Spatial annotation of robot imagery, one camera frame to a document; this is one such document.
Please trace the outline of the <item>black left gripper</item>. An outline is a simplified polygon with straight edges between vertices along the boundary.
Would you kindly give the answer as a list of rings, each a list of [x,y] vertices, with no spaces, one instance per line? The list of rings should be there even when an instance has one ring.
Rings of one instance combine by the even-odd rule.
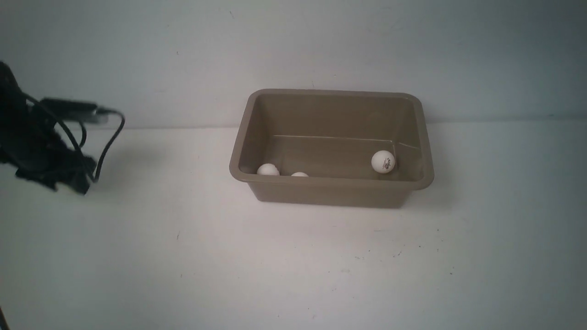
[[[90,188],[88,170],[96,161],[69,148],[61,138],[44,139],[20,133],[1,134],[1,162],[16,167],[16,177],[46,188],[66,186],[84,196]]]

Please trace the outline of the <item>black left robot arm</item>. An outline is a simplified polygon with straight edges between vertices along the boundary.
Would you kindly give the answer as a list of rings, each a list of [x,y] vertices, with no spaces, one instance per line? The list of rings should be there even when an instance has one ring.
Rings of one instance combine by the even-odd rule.
[[[67,186],[85,195],[90,182],[75,150],[55,130],[56,121],[30,105],[9,66],[0,65],[1,163],[15,167],[17,178],[57,191]]]

